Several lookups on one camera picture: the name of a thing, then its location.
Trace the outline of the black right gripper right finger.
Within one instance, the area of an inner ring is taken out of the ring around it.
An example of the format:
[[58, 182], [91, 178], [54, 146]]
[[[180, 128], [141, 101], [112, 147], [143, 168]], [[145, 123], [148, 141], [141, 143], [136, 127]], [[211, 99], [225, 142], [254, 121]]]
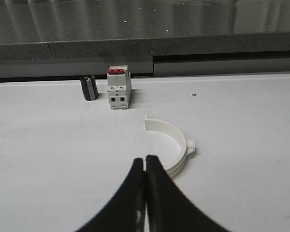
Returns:
[[159, 158], [146, 157], [146, 196], [151, 232], [226, 232], [176, 186]]

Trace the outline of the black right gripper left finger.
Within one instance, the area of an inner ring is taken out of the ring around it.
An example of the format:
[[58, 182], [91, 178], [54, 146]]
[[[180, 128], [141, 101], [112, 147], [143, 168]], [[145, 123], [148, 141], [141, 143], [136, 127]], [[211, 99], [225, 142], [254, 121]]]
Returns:
[[109, 202], [79, 232], [143, 232], [145, 172], [143, 159], [133, 160], [125, 180]]

